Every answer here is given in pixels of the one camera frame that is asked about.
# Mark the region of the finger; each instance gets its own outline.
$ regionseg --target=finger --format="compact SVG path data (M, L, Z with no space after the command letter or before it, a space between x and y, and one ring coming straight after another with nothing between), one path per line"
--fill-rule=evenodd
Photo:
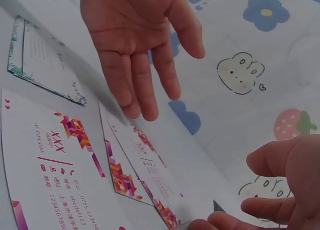
M152 84L150 62L147 53L131 56L132 83L143 117L153 121L158 117L158 107Z
M171 42L168 40L166 43L153 48L151 53L153 65L158 72L161 84L166 94L172 100L179 99L181 89L176 73Z
M132 95L131 104L128 106L122 106L121 109L128 118L136 119L141 114L141 109L135 94L134 86L132 84L131 59L129 55L122 55L121 58L123 63L124 75L128 82L129 89Z
M187 230L218 230L218 229L212 226L206 220L196 219L190 223Z
M301 137L285 141L274 141L249 154L246 162L257 175L265 177L286 176L286 164L293 147Z
M256 218L287 225L296 205L294 197L288 199L249 198L243 201L241 209Z
M167 17L178 33L184 49L194 58L204 58L206 52L202 40L202 25L187 0L173 0Z
M320 212L319 146L319 134L271 142L251 153L247 163L258 175L286 176L299 208L311 219Z
M245 223L223 212L214 212L208 217L208 222L219 230L263 230Z
M111 93L120 106L132 103L132 94L125 77L121 56L114 51L99 51L102 70Z

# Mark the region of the heart doodle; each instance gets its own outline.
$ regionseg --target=heart doodle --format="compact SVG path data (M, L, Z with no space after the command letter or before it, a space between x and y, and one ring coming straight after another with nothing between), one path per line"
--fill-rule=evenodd
M260 91L266 91L267 89L266 89L266 87L264 86L264 84L260 84L260 85L259 85L259 90L260 90Z

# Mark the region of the white fabric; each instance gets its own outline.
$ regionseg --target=white fabric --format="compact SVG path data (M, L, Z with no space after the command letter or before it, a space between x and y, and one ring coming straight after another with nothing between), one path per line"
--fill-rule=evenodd
M77 63L76 74L87 98L86 108L7 72L10 37L16 14L36 23L41 29L49 30L70 50L69 55L73 62ZM101 166L103 169L109 169L98 100L110 108L113 107L114 100L108 95L109 90L102 78L98 55L81 19L79 8L67 0L0 0L0 23L0 88L6 88L38 104L81 119ZM150 133L150 140L184 190L194 212L193 218L206 218L213 212L215 199L228 213L254 223L255 219L240 211L240 199L233 194L232 188L211 159L169 108L168 99L157 77L154 77L154 84L160 117L154 123L139 119L137 124ZM0 165L0 222L3 229L14 230L17 227L10 207L8 190L4 184L2 161ZM167 229L153 207L121 195L116 196L134 229Z

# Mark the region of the bed sheet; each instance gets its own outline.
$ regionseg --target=bed sheet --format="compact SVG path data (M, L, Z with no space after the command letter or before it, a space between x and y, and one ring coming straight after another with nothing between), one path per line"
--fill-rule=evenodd
M0 25L0 88L6 88L38 104L82 119L87 126L88 134L92 136L91 141L94 148L97 149L97 157L102 167L108 169L98 100L110 107L113 100L106 81L102 78L99 58L81 19L79 8L64 0L0 0L0 6L2 23ZM89 99L86 108L74 106L67 100L43 91L6 72L10 36L16 14L21 14L36 23L41 29L50 31L65 43L70 58L73 58L76 63L76 74ZM150 133L148 134L150 140L171 174L183 188L186 199L194 212L193 218L205 219L213 212L215 200L228 213L244 221L255 223L254 218L241 212L240 198L232 193L232 187L208 158L207 153L190 136L170 109L168 98L161 88L159 79L156 75L153 77L160 108L159 119L153 123L146 123L143 119L138 119L137 124L145 132ZM3 170L0 171L0 180L2 183L5 182ZM0 193L1 223L7 229L17 229L5 185L1 185ZM167 229L153 207L124 196L117 194L116 196L133 229Z
M188 56L171 29L182 96L168 105L235 195L291 196L285 179L256 176L245 160L269 141L319 132L320 0L188 1L206 57Z

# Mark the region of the red line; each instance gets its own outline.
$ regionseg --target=red line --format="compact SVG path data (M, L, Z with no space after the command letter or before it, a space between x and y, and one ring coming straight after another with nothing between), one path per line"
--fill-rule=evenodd
M46 158L42 158L42 157L38 157L38 159L42 159L42 160L47 160L47 161L51 161L51 162L55 162L55 163L59 163L59 164L66 164L66 165L71 165L71 166L73 166L73 164L66 163L66 162L60 162L60 161L53 160L53 159L46 159Z
M140 158L140 159L143 159L143 158ZM148 161L151 161L151 162L153 162L153 160L150 160L150 159L143 159L143 160L148 160Z

